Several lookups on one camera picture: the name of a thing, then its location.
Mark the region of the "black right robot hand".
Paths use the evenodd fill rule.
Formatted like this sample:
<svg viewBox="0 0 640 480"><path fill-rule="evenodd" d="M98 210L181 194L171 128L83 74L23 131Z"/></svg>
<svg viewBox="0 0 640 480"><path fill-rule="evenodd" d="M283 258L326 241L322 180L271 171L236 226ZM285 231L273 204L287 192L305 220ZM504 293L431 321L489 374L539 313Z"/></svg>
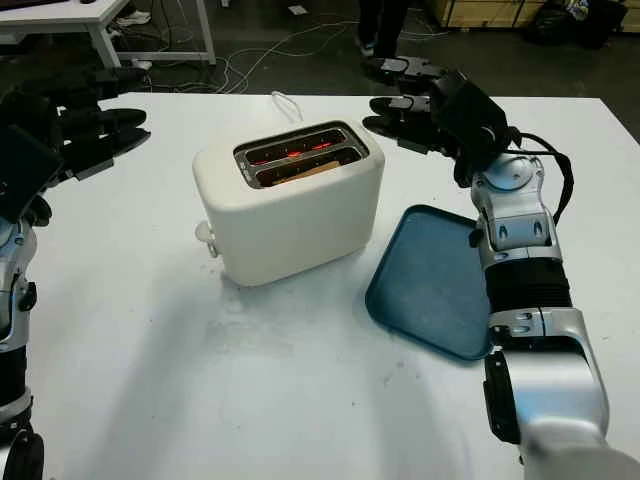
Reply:
<svg viewBox="0 0 640 480"><path fill-rule="evenodd" d="M362 120L369 131L421 154L438 152L454 161L454 180L472 184L511 143L505 112L458 70L420 57L372 57L366 75L395 86L399 94L369 101L373 114Z"/></svg>

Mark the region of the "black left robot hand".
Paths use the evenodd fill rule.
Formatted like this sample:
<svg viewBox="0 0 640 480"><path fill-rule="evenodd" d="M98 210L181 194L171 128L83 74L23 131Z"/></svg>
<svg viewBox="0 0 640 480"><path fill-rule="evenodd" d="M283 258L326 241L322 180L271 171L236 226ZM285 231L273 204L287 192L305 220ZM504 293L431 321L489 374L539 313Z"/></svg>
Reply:
<svg viewBox="0 0 640 480"><path fill-rule="evenodd" d="M102 100L132 89L135 67L80 70L18 84L1 95L1 217L45 226L42 194L72 178L84 180L149 137L144 111L104 110Z"/></svg>

